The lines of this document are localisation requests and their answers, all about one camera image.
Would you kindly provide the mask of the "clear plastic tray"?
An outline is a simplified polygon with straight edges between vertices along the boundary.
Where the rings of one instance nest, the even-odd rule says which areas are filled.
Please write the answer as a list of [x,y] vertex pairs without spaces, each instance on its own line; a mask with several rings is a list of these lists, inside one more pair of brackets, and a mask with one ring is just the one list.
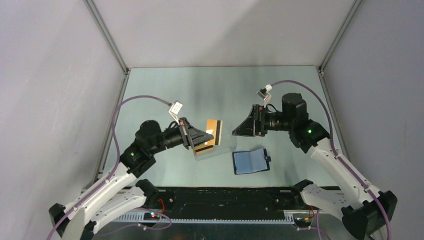
[[232,153],[237,148],[237,140],[236,137],[231,133],[226,133],[221,136],[220,145],[214,145],[214,150],[208,153],[204,153],[201,155],[195,155],[194,159],[196,161],[206,160],[209,158],[213,158],[216,156]]

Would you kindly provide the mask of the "blue leather card holder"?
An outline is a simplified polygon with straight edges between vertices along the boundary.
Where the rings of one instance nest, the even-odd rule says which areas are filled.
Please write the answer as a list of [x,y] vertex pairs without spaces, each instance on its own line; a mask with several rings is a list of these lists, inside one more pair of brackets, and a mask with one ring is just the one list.
[[235,151],[232,153],[232,164],[235,175],[254,174],[269,171],[272,161],[266,148],[252,151]]

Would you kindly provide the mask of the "gold card with black stripe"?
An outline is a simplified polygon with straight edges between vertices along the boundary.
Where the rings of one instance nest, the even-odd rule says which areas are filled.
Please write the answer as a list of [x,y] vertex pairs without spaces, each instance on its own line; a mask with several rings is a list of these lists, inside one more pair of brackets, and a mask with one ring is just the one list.
[[209,153],[209,152],[213,151],[214,148],[215,148],[214,145],[204,145],[204,144],[202,144],[202,145],[196,146],[194,148],[194,155],[199,156],[199,155],[202,155],[202,154]]

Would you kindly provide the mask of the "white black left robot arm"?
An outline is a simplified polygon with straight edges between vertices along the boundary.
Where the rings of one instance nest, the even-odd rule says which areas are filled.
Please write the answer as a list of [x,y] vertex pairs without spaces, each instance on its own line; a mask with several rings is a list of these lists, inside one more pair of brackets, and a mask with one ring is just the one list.
[[84,211],[80,239],[90,240],[106,224],[135,208],[153,208],[158,189],[147,179],[139,179],[156,163],[154,155],[176,146],[187,150],[214,140],[214,136],[192,126],[185,117],[161,130],[155,120],[146,120],[117,163],[74,201],[54,204],[49,210],[52,233],[62,237],[70,221]]

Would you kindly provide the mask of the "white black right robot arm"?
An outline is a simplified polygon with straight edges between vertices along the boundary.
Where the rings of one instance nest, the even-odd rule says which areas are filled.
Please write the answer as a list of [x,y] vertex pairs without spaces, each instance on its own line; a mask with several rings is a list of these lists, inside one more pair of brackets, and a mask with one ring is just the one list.
[[338,195],[310,180],[302,180],[292,187],[290,201],[295,208],[304,209],[309,205],[327,212],[341,220],[357,240],[364,240],[387,226],[398,202],[396,195],[370,183],[336,149],[330,133],[309,118],[307,103],[301,94],[287,93],[281,101],[281,111],[269,111],[267,106],[254,104],[249,116],[232,135],[264,137],[269,131],[288,132],[293,145],[317,161],[341,190]]

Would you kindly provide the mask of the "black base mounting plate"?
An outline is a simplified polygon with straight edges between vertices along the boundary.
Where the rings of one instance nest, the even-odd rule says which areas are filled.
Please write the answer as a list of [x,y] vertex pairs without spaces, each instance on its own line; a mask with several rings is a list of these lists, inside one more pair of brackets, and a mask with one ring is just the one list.
[[171,219],[202,220],[278,220],[291,210],[317,210],[290,187],[159,187],[142,207]]

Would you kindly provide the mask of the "left electronics board with leds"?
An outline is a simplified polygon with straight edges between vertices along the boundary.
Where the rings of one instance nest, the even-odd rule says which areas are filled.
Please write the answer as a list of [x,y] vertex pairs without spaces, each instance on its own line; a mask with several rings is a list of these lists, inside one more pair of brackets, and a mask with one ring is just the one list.
[[161,216],[154,212],[146,212],[143,216],[144,221],[158,221],[160,219],[161,219]]

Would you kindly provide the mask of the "electronics board with leds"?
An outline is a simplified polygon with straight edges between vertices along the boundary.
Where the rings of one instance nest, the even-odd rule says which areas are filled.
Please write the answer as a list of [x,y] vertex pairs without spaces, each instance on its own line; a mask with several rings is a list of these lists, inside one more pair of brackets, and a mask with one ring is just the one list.
[[314,218],[313,217],[296,217],[293,220],[293,226],[297,229],[310,229],[312,226]]
[[158,221],[160,219],[161,219],[161,216],[154,212],[146,212],[143,216],[144,221]]

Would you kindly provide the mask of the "right electronics board with leds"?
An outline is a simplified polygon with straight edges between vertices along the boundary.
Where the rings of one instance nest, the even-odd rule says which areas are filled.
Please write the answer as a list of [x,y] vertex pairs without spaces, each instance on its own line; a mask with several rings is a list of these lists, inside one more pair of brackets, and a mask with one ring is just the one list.
[[314,218],[313,217],[296,217],[293,220],[293,226],[297,229],[310,229],[312,226]]

